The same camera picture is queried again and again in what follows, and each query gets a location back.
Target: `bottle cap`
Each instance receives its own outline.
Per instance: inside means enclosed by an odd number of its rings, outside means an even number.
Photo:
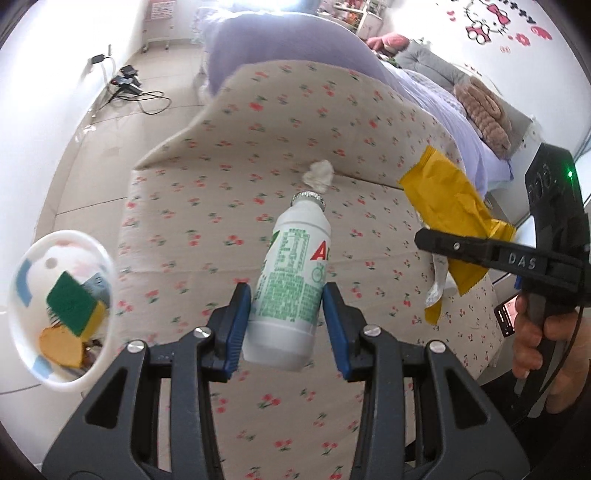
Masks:
[[[316,192],[299,192],[294,195],[291,199],[291,206],[294,206],[298,200],[311,200],[312,202],[316,203],[324,212],[326,205],[324,204],[323,198],[318,195]]]

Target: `phone screen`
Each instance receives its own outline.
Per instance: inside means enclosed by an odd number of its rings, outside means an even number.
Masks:
[[[515,310],[516,299],[517,295],[495,308],[496,320],[499,322],[503,337],[509,337],[515,333],[515,317],[517,317],[517,311]]]

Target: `floral bedsheet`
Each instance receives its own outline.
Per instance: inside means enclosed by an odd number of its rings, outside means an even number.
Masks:
[[[441,339],[478,376],[502,342],[488,276],[445,299],[437,326],[423,319],[433,259],[414,245],[420,224],[398,180],[427,145],[463,167],[447,131],[377,80],[304,61],[242,66],[132,173],[118,256],[119,340],[174,342],[227,304],[236,283],[254,285],[276,218],[307,189],[302,173],[327,159],[336,170],[324,194],[329,280],[369,322],[410,343]],[[241,361],[211,393],[226,477],[348,475],[362,394],[336,370],[322,313],[303,372]],[[409,382],[408,440],[411,394]],[[166,424],[162,415],[164,468]]]

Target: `green sponge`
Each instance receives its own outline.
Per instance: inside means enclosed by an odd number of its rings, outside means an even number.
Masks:
[[[105,304],[95,300],[68,272],[57,279],[47,305],[59,320],[83,342],[87,342],[105,317]]]

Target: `white plastic bottle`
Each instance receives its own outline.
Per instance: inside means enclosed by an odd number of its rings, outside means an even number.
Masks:
[[[298,193],[273,229],[242,347],[245,360],[290,371],[308,363],[329,249],[324,200]]]

